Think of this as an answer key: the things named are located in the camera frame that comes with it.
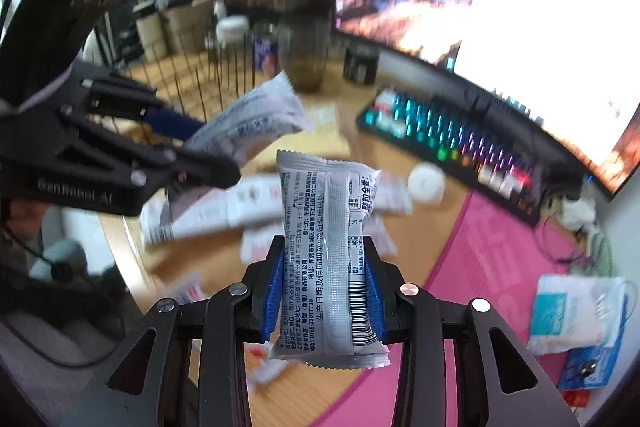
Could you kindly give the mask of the person's left hand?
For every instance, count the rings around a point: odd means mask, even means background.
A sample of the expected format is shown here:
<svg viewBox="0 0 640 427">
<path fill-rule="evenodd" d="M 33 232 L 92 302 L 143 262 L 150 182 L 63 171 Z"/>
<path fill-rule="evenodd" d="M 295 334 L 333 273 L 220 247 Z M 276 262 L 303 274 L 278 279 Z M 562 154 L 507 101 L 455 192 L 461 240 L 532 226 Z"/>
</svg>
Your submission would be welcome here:
<svg viewBox="0 0 640 427">
<path fill-rule="evenodd" d="M 29 202 L 26 199 L 13 199 L 10 205 L 9 229 L 21 241 L 34 239 L 42 225 L 49 205 L 45 202 Z"/>
</svg>

